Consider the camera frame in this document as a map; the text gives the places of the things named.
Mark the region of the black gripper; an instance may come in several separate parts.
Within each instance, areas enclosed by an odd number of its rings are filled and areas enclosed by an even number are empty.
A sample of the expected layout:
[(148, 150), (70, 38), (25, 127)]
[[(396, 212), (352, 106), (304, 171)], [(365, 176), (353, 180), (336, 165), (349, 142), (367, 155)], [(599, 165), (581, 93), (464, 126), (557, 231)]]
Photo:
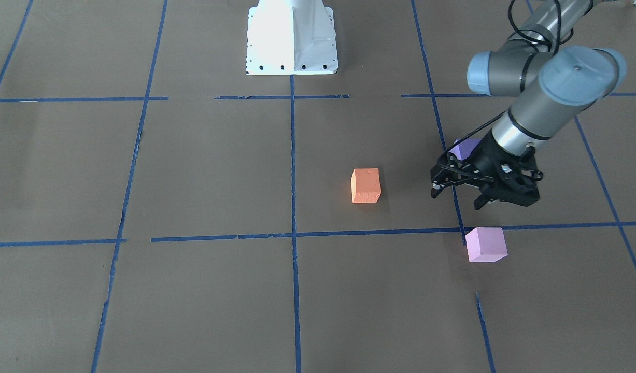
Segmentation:
[(543, 179), (535, 153), (534, 146), (526, 146), (520, 156), (512, 155), (497, 143), (490, 131), (472, 151), (469, 162), (450, 152), (439, 156), (431, 168), (431, 198), (437, 198), (444, 189), (476, 180), (480, 192), (474, 200), (476, 211), (497, 200), (531, 206), (540, 200), (538, 182)]

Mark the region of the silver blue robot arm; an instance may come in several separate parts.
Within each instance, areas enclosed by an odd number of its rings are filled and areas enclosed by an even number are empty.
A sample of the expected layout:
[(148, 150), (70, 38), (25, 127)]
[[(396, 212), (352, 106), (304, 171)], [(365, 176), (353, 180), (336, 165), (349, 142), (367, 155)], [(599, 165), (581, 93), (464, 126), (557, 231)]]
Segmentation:
[(540, 200), (543, 173), (535, 154), (569, 121), (623, 83), (627, 62), (613, 49), (563, 46), (597, 1), (546, 1), (514, 29), (498, 50), (476, 54), (469, 63), (470, 90), (514, 97), (509, 108), (477, 128), (487, 130), (469, 155), (454, 152), (466, 135), (446, 149), (431, 168), (431, 197), (469, 185), (479, 190), (474, 208), (496, 201), (531, 206)]

